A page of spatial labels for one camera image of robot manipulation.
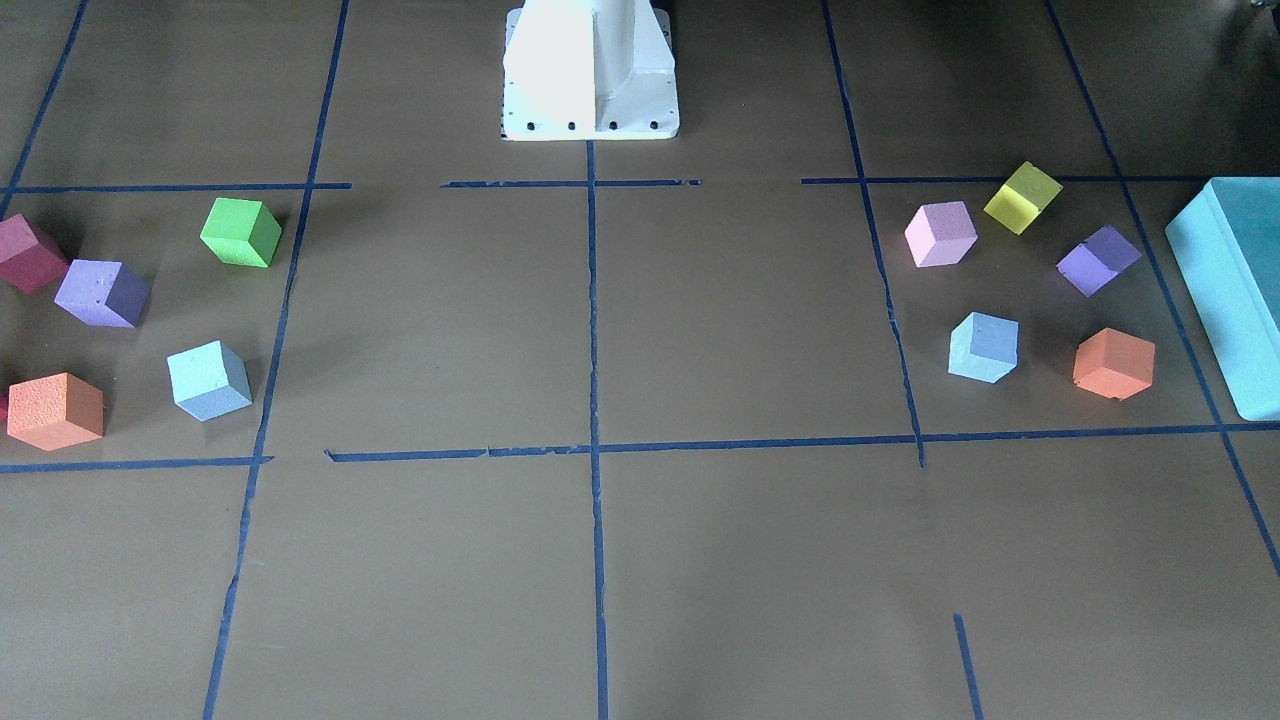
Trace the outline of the light blue block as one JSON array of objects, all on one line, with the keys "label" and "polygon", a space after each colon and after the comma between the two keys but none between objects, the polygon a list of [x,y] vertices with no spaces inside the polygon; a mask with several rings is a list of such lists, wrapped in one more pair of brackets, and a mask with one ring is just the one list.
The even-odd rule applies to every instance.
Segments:
[{"label": "light blue block", "polygon": [[1019,364],[1020,324],[970,313],[950,336],[948,373],[995,383]]},{"label": "light blue block", "polygon": [[253,402],[243,360],[220,340],[170,355],[166,366],[174,404],[198,421]]}]

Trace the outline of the pink foam block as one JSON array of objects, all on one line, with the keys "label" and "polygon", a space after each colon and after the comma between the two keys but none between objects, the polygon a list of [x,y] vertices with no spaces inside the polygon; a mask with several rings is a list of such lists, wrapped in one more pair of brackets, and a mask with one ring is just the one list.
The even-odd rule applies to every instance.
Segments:
[{"label": "pink foam block", "polygon": [[916,268],[960,263],[979,237],[964,201],[919,206],[904,234]]}]

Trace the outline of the yellow foam block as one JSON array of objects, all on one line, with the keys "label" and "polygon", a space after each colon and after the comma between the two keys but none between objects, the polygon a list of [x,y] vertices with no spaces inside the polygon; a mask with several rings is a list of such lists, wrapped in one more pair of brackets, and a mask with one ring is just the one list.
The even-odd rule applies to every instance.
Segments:
[{"label": "yellow foam block", "polygon": [[1006,231],[1021,236],[1062,192],[1062,184],[1030,161],[1024,161],[983,206],[983,213]]}]

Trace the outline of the green foam block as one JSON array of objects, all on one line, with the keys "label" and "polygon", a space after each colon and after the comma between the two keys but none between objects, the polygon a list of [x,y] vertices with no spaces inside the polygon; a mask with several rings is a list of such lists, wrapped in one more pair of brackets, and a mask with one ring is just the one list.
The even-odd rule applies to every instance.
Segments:
[{"label": "green foam block", "polygon": [[282,227],[261,201],[218,197],[198,237],[224,264],[269,268]]}]

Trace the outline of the purple foam block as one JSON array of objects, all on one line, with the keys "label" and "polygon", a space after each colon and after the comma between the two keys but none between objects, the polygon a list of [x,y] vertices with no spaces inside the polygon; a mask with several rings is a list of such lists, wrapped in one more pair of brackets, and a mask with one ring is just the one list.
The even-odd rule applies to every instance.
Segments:
[{"label": "purple foam block", "polygon": [[150,284],[125,264],[76,259],[54,302],[86,325],[136,328]]},{"label": "purple foam block", "polygon": [[1115,225],[1103,225],[1071,249],[1056,269],[1088,299],[1142,258],[1140,250]]}]

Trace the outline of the teal plastic bin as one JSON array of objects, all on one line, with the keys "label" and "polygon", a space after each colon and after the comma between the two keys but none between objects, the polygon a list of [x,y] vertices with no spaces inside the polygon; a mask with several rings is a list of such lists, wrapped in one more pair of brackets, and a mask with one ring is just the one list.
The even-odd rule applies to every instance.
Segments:
[{"label": "teal plastic bin", "polygon": [[1231,401],[1279,419],[1279,179],[1213,177],[1166,236]]}]

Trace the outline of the red foam block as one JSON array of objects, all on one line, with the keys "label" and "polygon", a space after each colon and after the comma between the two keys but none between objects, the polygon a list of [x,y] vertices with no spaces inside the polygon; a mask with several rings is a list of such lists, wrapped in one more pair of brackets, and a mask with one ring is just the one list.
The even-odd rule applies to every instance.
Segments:
[{"label": "red foam block", "polygon": [[70,268],[54,240],[15,214],[1,223],[1,278],[22,293],[60,282]]}]

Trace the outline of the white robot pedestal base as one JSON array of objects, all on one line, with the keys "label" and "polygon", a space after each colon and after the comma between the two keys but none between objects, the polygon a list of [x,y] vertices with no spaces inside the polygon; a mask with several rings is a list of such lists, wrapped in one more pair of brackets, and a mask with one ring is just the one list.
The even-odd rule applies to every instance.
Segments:
[{"label": "white robot pedestal base", "polygon": [[650,1],[526,1],[506,17],[502,61],[508,141],[678,133],[672,23]]}]

